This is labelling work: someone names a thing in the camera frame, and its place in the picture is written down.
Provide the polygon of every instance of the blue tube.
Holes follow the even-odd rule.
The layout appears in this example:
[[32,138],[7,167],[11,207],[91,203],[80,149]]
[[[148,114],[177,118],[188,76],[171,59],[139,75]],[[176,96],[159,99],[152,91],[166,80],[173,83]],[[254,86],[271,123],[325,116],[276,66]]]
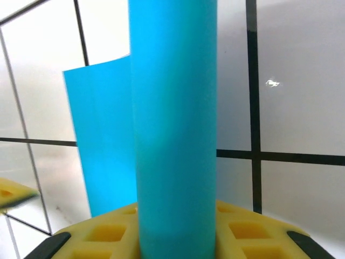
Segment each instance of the blue tube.
[[91,215],[135,202],[130,57],[64,76]]
[[129,0],[141,259],[212,259],[216,0]]

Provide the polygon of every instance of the white tile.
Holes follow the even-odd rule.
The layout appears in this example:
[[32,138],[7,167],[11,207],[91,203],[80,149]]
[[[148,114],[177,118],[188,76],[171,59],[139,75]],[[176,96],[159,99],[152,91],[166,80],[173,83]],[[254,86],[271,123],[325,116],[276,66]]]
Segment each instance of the white tile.
[[20,222],[10,219],[21,259],[41,244],[49,236],[30,228]]
[[253,210],[251,160],[217,158],[217,199]]
[[0,43],[0,138],[23,138],[24,133]]
[[345,167],[262,163],[263,213],[345,247]]
[[127,0],[79,0],[90,65],[129,54]]
[[245,0],[218,1],[217,148],[251,149]]
[[258,0],[263,151],[345,155],[344,19],[342,0]]
[[6,217],[0,215],[0,259],[17,259],[15,248],[6,222]]
[[52,231],[89,219],[78,149],[37,144],[32,150]]
[[73,1],[50,0],[2,29],[29,137],[74,140],[63,71],[84,59]]
[[33,2],[35,2],[35,0],[1,0],[0,20]]
[[[37,189],[26,144],[0,142],[0,177]],[[48,231],[40,198],[10,210],[9,214]]]

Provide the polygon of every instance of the glossy tile surface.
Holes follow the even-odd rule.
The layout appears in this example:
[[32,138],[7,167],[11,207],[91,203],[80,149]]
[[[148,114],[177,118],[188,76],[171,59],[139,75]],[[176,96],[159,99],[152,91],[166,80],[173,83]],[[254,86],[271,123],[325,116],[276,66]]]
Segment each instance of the glossy tile surface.
[[1,43],[0,93],[0,138],[23,138],[22,124]]
[[127,0],[79,0],[90,65],[129,54]]
[[250,160],[217,158],[217,199],[253,210]]
[[53,233],[89,219],[78,149],[35,144],[32,150]]
[[2,30],[29,138],[75,140],[62,74],[84,65],[73,1],[47,1]]
[[251,149],[247,61],[245,0],[219,0],[218,149]]
[[0,258],[17,259],[5,216],[0,216]]
[[345,155],[345,2],[258,0],[261,149]]
[[10,219],[10,222],[18,245],[20,259],[24,259],[31,251],[49,237],[15,220]]

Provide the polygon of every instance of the black strip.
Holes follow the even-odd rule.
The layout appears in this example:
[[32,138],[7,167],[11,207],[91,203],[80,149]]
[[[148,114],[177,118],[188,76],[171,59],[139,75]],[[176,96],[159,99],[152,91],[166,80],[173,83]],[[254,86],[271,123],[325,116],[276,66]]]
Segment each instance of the black strip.
[[288,231],[289,237],[306,253],[310,259],[335,259],[310,236]]
[[252,159],[251,151],[217,149],[218,158]]
[[261,192],[261,161],[252,160],[252,182],[253,182],[253,210],[256,213],[263,213],[263,202]]
[[313,163],[316,165],[345,166],[345,156],[343,155],[260,152],[258,156],[254,157],[251,151],[217,149],[217,157],[237,159],[259,159],[266,161],[279,161],[291,163]]
[[260,158],[268,161],[315,163],[318,165],[345,166],[345,156],[341,155],[312,155],[293,153],[261,152]]
[[0,138],[0,141],[30,143],[30,144],[42,144],[42,145],[54,145],[54,146],[68,146],[68,147],[76,147],[77,146],[77,143],[75,141],[62,141],[62,140]]
[[49,233],[49,232],[47,232],[47,231],[44,231],[44,230],[42,230],[42,229],[40,229],[40,228],[38,228],[38,227],[36,227],[36,226],[30,224],[30,223],[27,223],[27,222],[23,221],[23,220],[20,220],[19,218],[14,217],[14,216],[12,216],[12,215],[10,215],[10,214],[5,213],[5,215],[6,215],[7,217],[9,217],[10,219],[12,219],[12,220],[18,221],[19,223],[24,224],[24,225],[26,225],[26,226],[28,226],[28,227],[30,227],[30,228],[33,228],[33,229],[35,229],[35,230],[37,230],[37,231],[39,231],[39,232],[41,232],[41,233],[43,233],[43,234],[46,234],[46,235],[48,235],[48,236],[51,236],[51,235],[52,235],[51,233]]
[[258,65],[258,34],[257,34],[257,3],[256,0],[246,0],[247,48],[249,71],[250,128],[252,145],[252,179],[253,179],[253,209],[262,212],[261,197],[261,161],[258,156],[260,143],[260,103],[259,103],[259,65]]
[[5,17],[4,19],[2,19],[0,21],[0,26],[4,25],[5,23],[8,23],[8,22],[12,21],[13,19],[16,19],[17,17],[25,14],[26,12],[36,8],[37,6],[43,4],[43,3],[47,2],[47,1],[49,1],[49,0],[38,0],[38,1],[33,2],[32,4],[29,4],[29,5],[21,8],[19,11],[15,12],[15,13],[7,16],[7,17]]
[[87,56],[87,50],[86,50],[84,31],[82,29],[78,0],[74,0],[74,7],[75,7],[75,14],[77,16],[77,21],[78,21],[78,29],[79,29],[79,36],[80,36],[81,47],[82,47],[82,54],[84,55],[85,66],[88,66],[89,62],[88,62],[88,56]]
[[51,259],[70,238],[71,234],[68,232],[48,237],[29,253],[25,259]]
[[9,220],[9,217],[8,217],[7,215],[5,216],[5,218],[6,218],[7,227],[8,227],[9,232],[10,232],[12,244],[13,244],[13,247],[14,247],[15,252],[16,252],[17,259],[20,259],[19,250],[18,250],[18,245],[17,245],[17,241],[16,241],[16,238],[15,238],[15,235],[14,235],[14,233],[13,233],[11,221]]
[[[0,42],[1,42],[1,45],[2,45],[2,50],[3,50],[3,53],[4,53],[4,57],[5,57],[5,61],[6,61],[6,66],[7,66],[7,69],[8,69],[8,73],[9,73],[9,76],[10,76],[12,90],[13,90],[13,95],[15,96],[15,100],[16,100],[16,104],[17,104],[17,109],[18,109],[18,113],[19,113],[19,117],[20,117],[20,122],[22,124],[22,129],[23,129],[23,132],[24,132],[24,136],[25,136],[26,139],[28,139],[29,135],[27,133],[27,128],[26,128],[26,124],[25,124],[25,120],[24,120],[23,109],[22,109],[22,106],[20,104],[19,95],[18,95],[17,86],[16,86],[16,81],[15,81],[15,77],[13,75],[13,70],[12,70],[12,67],[11,67],[9,55],[8,55],[8,52],[7,52],[7,49],[6,49],[6,44],[5,44],[5,40],[4,40],[1,28],[0,28]],[[47,225],[48,225],[49,233],[51,234],[52,233],[52,228],[50,226],[50,222],[49,222],[49,218],[48,218],[48,211],[47,211],[47,208],[46,208],[46,205],[45,205],[45,202],[44,202],[44,198],[43,198],[42,187],[41,187],[40,181],[38,179],[38,173],[37,173],[37,168],[36,168],[35,160],[33,158],[33,152],[32,152],[30,144],[27,143],[26,145],[27,145],[27,151],[29,153],[29,157],[30,157],[30,161],[31,161],[31,165],[32,165],[32,170],[33,170],[34,178],[35,178],[35,181],[36,181],[36,184],[37,184],[37,189],[38,189],[39,193],[41,193],[41,202],[42,202],[44,217],[45,217],[45,220],[46,220]]]

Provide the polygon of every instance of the yellow sponge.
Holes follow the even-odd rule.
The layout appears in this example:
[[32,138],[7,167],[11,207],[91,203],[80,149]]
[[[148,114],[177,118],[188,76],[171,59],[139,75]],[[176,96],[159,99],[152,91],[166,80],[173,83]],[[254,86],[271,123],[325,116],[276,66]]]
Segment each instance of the yellow sponge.
[[38,192],[34,189],[0,178],[0,213],[36,196]]
[[[221,201],[216,209],[216,259],[310,259],[287,234],[307,235],[301,229]],[[53,259],[140,258],[136,203],[57,234],[65,232]]]

